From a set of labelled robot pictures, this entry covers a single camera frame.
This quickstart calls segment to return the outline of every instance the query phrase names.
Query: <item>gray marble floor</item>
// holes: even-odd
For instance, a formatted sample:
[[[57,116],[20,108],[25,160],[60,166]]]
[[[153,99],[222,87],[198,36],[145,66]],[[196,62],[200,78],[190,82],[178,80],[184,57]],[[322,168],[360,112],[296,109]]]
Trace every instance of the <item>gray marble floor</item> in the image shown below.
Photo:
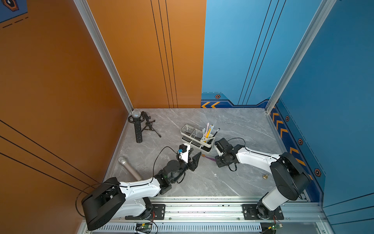
[[[155,119],[155,132],[143,131],[143,142],[136,143],[133,124],[128,125],[124,144],[119,156],[125,157],[143,178],[152,177],[152,167],[155,158],[165,146],[175,151],[182,144],[180,129],[189,124],[200,129],[206,128],[207,122],[220,128],[216,139],[234,137],[245,139],[248,148],[273,153],[283,153],[279,147],[265,111],[260,108],[237,109],[142,109]],[[230,143],[243,144],[241,139]],[[194,149],[192,155],[199,151]],[[212,149],[211,156],[217,155]],[[175,154],[168,148],[164,149],[156,161],[155,173],[162,169],[169,160],[175,159]],[[116,176],[119,181],[134,181],[133,177],[117,162],[110,176]],[[218,168],[214,161],[200,158],[198,168],[187,171],[186,177],[180,184],[173,184],[172,189],[163,196],[257,196],[261,197],[274,186],[274,179],[269,175],[263,179],[266,172],[256,167],[244,164],[237,165],[237,171],[232,172],[227,167]]]

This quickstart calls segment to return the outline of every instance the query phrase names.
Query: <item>blue wall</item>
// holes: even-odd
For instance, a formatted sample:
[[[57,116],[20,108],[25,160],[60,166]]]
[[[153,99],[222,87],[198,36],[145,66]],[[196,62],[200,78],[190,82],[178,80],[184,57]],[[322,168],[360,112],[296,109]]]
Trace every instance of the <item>blue wall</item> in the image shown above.
[[[2,1],[0,1],[0,23],[27,13],[27,3],[26,0],[17,0],[18,10],[11,11],[7,8]]]
[[[235,105],[269,98],[320,3],[207,0],[202,92],[223,93]]]
[[[336,1],[280,98],[325,175],[337,234],[374,224],[373,12],[374,1]]]

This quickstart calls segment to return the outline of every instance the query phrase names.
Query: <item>metal track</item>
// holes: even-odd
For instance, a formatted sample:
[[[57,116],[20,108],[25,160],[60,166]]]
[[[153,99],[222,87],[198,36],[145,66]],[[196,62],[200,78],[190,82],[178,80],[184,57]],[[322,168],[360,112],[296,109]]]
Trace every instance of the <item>metal track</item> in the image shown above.
[[[244,220],[242,204],[256,204],[260,197],[152,198],[153,204],[165,204],[164,222],[273,222]],[[327,222],[318,203],[298,200],[281,205],[282,222]]]
[[[261,197],[153,197],[152,204],[165,204],[165,219],[155,221],[163,232],[251,232],[259,223],[273,220],[244,220],[242,204],[256,204]],[[305,196],[280,206],[284,222],[317,222],[327,232],[329,223],[318,203]],[[133,233],[138,221],[112,219],[92,232]]]

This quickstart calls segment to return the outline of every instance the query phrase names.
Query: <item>yellow pencil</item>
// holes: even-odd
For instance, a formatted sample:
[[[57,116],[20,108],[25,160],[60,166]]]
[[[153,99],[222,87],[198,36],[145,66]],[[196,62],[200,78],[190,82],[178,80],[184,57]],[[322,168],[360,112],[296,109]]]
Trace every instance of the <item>yellow pencil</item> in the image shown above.
[[[209,131],[208,131],[208,133],[206,134],[206,137],[205,137],[205,138],[209,138],[210,131],[212,130],[212,126],[213,126],[213,125],[211,125],[211,127],[209,128]]]

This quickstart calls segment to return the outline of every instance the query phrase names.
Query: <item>black pen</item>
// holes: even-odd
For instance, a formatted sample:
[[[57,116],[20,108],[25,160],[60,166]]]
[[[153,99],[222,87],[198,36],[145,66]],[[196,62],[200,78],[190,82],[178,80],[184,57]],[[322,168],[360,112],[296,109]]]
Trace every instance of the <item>black pen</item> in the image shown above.
[[[215,135],[217,134],[217,132],[220,130],[220,128],[215,132],[215,134],[212,136],[212,137],[215,137]]]

